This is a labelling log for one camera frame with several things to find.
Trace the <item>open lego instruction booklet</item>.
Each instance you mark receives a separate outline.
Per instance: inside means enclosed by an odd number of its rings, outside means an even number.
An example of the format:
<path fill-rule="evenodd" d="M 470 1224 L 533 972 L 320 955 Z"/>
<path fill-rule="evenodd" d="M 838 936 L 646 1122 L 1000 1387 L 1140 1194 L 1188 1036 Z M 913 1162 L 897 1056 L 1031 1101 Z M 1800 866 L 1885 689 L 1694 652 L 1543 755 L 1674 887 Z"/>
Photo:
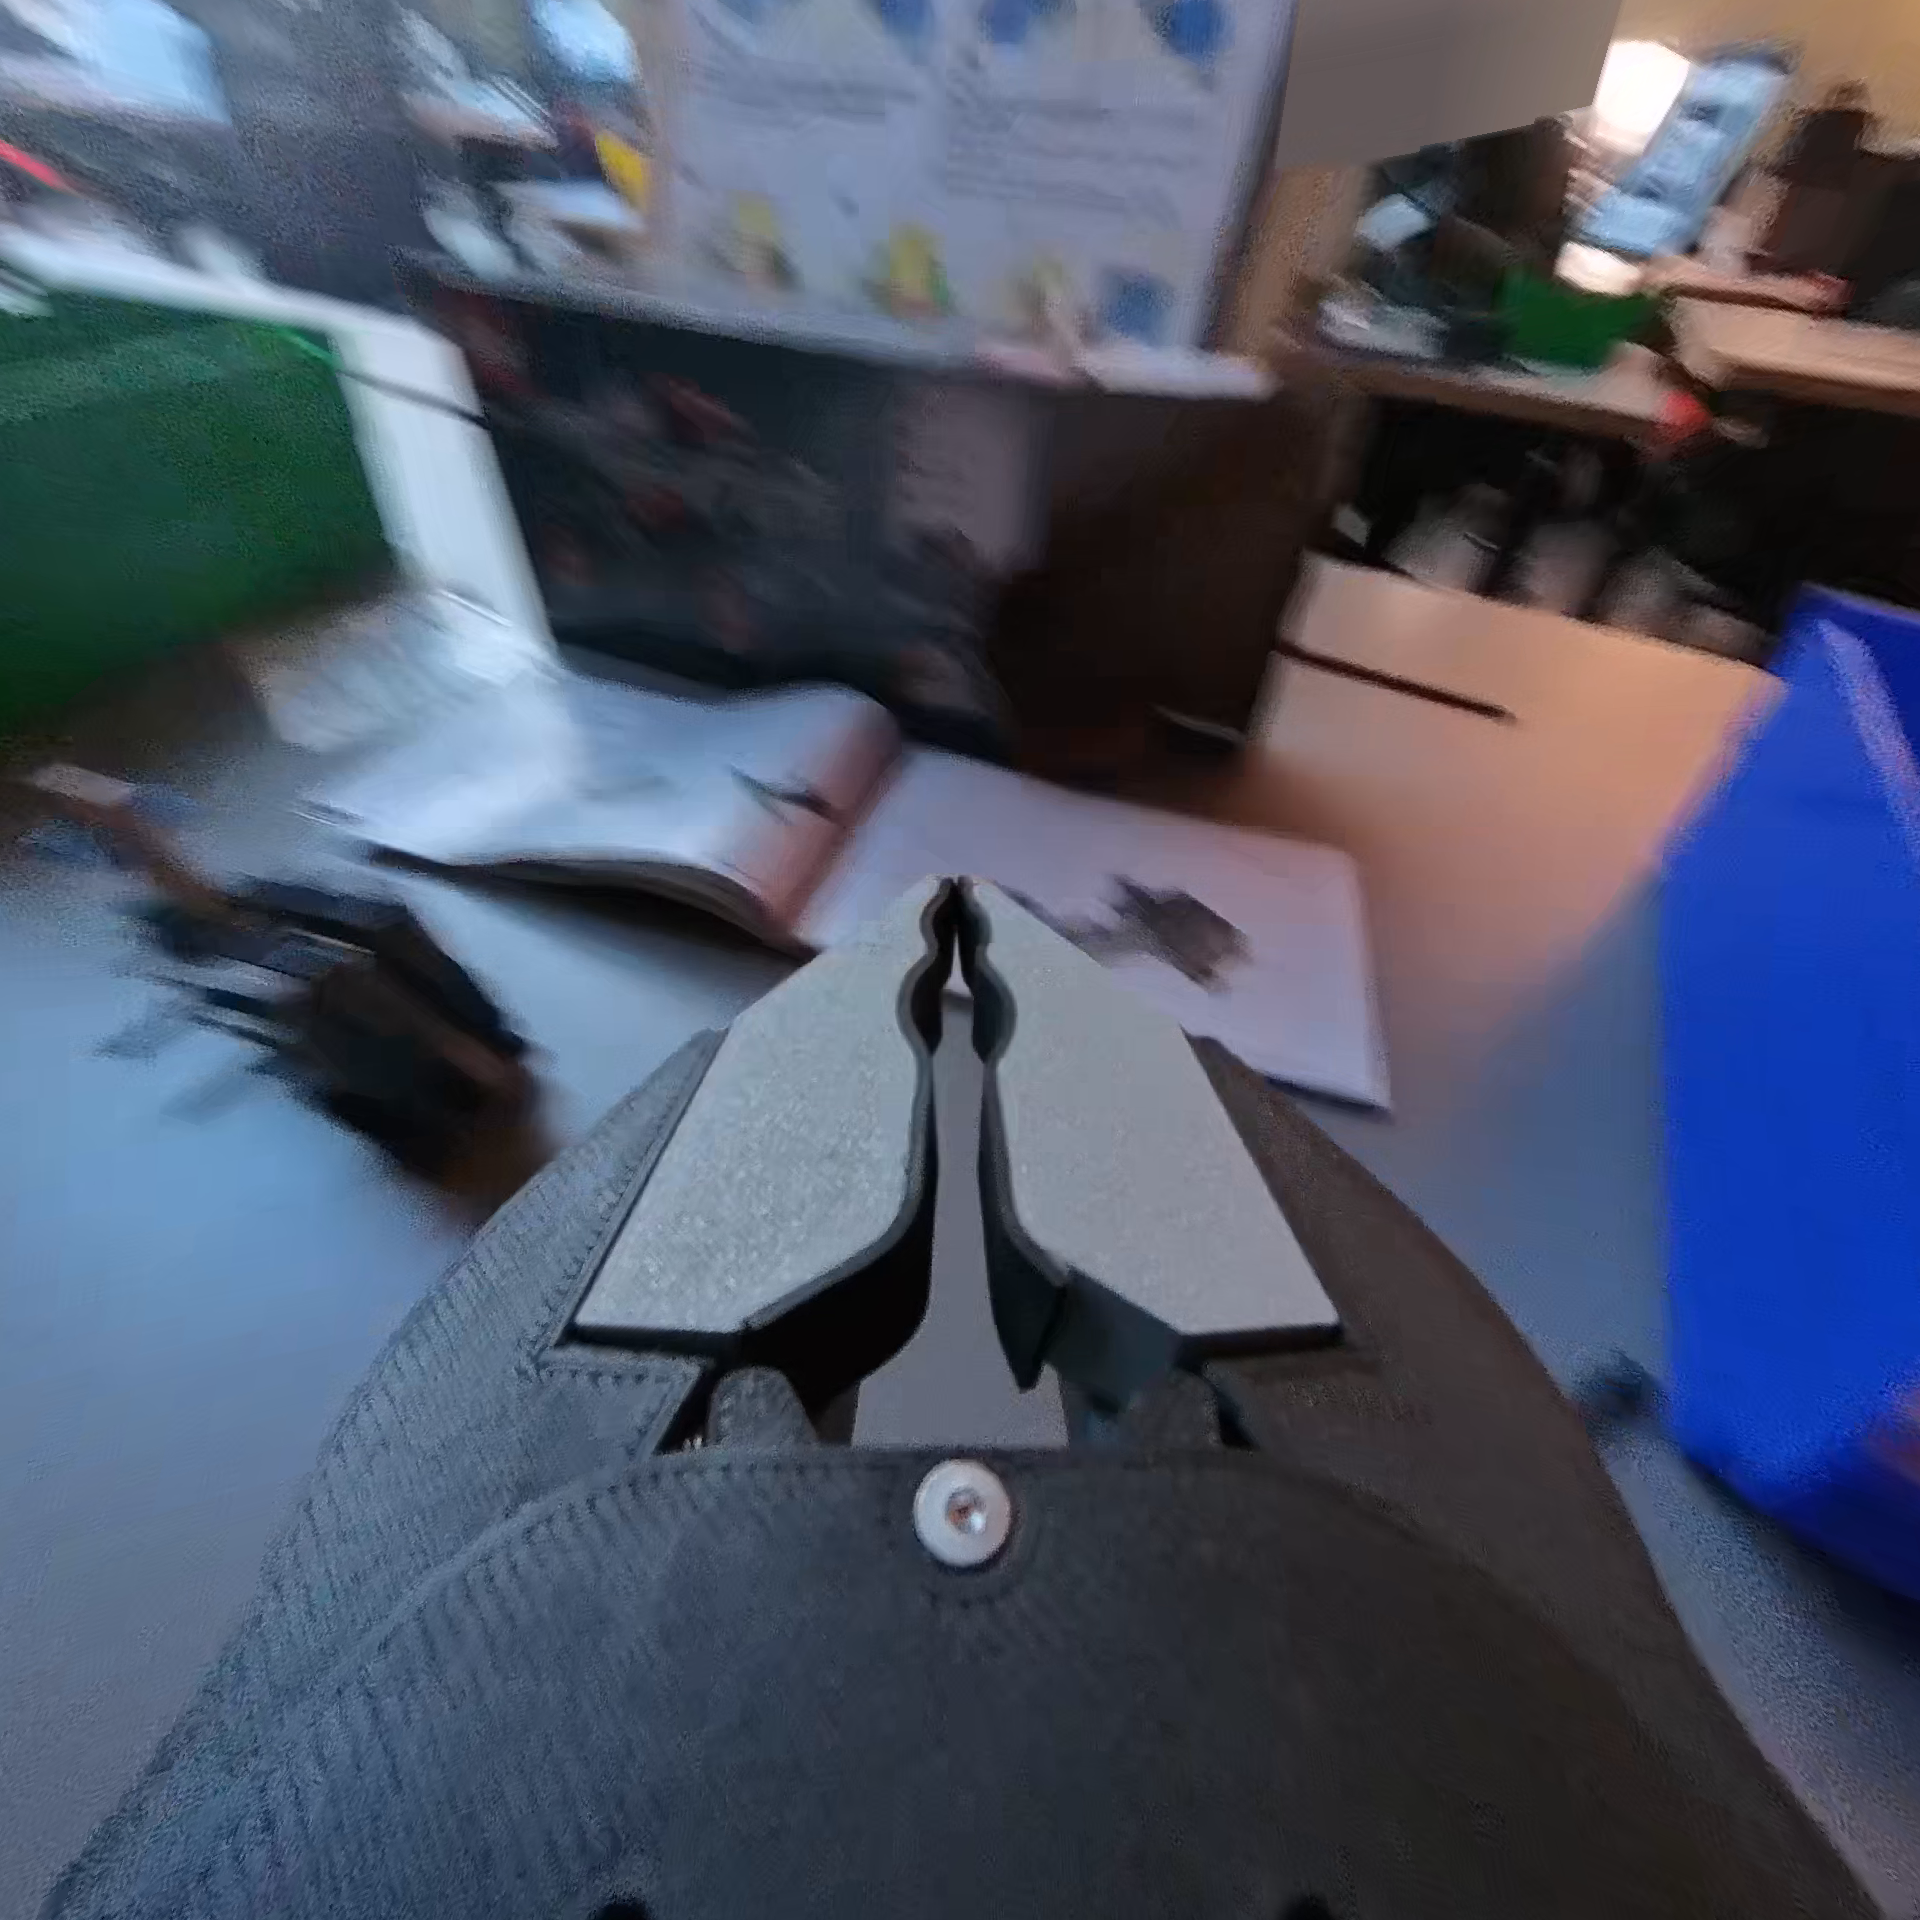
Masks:
<path fill-rule="evenodd" d="M 1268 1079 L 1392 1106 L 1350 856 L 910 748 L 848 689 L 494 689 L 353 755 L 310 805 L 386 858 L 673 899 L 785 954 L 925 875 L 986 880 Z"/>

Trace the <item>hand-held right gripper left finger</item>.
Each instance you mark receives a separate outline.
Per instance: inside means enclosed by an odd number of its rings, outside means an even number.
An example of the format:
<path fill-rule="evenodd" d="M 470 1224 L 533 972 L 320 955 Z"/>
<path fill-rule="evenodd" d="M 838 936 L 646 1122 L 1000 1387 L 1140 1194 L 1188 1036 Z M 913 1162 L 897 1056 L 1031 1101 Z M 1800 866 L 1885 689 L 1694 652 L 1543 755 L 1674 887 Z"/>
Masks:
<path fill-rule="evenodd" d="M 911 883 L 713 1042 L 593 1247 L 575 1361 L 776 1373 L 818 1434 L 921 1331 L 957 887 Z"/>

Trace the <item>dark lego assembly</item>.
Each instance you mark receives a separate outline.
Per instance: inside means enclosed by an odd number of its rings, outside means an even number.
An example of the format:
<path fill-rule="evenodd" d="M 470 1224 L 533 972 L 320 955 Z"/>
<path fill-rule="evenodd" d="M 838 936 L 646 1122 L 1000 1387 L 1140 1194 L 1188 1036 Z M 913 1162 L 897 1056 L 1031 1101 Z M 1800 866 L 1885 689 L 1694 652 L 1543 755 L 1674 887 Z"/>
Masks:
<path fill-rule="evenodd" d="M 193 1024 L 245 1042 L 253 1072 L 422 1177 L 452 1177 L 522 1135 L 530 1047 L 473 975 L 386 895 L 217 879 L 149 791 L 65 761 L 21 777 L 49 827 L 135 884 L 127 919 L 160 991 L 137 1056 Z"/>

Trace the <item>brown desk with green bin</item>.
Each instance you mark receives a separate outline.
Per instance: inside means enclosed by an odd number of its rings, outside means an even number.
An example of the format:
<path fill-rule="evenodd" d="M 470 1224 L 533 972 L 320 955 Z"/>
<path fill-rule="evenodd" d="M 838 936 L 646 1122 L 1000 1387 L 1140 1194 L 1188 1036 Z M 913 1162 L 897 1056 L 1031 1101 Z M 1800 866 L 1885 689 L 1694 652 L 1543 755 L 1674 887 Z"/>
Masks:
<path fill-rule="evenodd" d="M 1543 427 L 1589 441 L 1646 441 L 1664 421 L 1662 361 L 1623 348 L 1591 373 L 1458 368 L 1380 352 L 1345 352 L 1298 328 L 1268 336 L 1276 368 L 1322 373 L 1367 401 L 1431 405 L 1453 413 Z"/>

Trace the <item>small green bin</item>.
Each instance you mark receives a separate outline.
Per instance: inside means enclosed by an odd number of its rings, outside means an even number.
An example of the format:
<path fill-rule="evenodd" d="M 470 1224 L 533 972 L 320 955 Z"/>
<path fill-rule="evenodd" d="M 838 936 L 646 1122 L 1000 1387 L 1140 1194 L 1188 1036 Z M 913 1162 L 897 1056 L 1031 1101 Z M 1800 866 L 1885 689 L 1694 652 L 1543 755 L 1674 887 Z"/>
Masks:
<path fill-rule="evenodd" d="M 1660 313 L 1656 295 L 1605 295 L 1532 273 L 1508 273 L 1497 298 L 1503 357 L 1527 368 L 1599 371 L 1617 348 L 1640 344 Z"/>

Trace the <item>dark cardboard lego box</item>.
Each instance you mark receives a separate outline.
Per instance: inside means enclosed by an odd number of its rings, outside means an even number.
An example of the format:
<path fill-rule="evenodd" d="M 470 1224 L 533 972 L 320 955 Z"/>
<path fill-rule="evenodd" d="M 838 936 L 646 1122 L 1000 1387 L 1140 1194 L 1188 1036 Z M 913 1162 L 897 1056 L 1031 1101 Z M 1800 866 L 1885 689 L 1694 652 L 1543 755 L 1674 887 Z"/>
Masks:
<path fill-rule="evenodd" d="M 1248 737 L 1321 512 L 1321 392 L 425 256 L 402 287 L 466 361 L 559 640 L 840 683 L 1044 777 Z"/>

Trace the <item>blue plastic bin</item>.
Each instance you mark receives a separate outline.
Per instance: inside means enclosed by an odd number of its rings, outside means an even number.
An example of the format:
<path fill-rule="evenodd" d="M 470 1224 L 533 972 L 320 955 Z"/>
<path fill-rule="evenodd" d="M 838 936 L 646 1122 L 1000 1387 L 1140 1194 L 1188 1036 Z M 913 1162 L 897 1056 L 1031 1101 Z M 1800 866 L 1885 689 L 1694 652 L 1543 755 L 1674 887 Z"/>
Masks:
<path fill-rule="evenodd" d="M 1792 609 L 1660 901 L 1670 1440 L 1917 1596 L 1917 624 Z"/>

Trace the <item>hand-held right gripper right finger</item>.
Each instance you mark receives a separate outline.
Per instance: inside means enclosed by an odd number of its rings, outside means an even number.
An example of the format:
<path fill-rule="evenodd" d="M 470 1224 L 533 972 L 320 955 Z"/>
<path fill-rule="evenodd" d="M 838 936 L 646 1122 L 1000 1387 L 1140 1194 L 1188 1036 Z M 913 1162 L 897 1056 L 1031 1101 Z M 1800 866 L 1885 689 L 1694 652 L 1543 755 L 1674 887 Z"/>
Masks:
<path fill-rule="evenodd" d="M 1000 887 L 959 884 L 991 1322 L 1020 1387 L 1124 1409 L 1340 1313 L 1176 1021 Z"/>

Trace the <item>green plastic bin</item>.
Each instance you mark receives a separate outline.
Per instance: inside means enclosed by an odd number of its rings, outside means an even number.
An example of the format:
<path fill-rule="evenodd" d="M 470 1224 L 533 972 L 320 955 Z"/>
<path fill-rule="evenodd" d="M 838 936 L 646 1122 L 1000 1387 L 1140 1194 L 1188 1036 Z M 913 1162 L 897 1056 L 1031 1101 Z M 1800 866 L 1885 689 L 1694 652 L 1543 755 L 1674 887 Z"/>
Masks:
<path fill-rule="evenodd" d="M 41 288 L 4 304 L 4 737 L 396 573 L 317 332 Z"/>

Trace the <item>colourful poster board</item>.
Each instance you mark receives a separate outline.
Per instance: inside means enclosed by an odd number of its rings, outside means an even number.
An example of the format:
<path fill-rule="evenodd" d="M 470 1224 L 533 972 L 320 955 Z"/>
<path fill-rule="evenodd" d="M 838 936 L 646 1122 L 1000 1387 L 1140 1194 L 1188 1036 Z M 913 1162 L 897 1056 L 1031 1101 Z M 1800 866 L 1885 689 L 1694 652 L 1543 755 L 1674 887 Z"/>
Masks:
<path fill-rule="evenodd" d="M 1208 345 L 1294 4 L 638 4 L 677 268 L 977 339 Z"/>

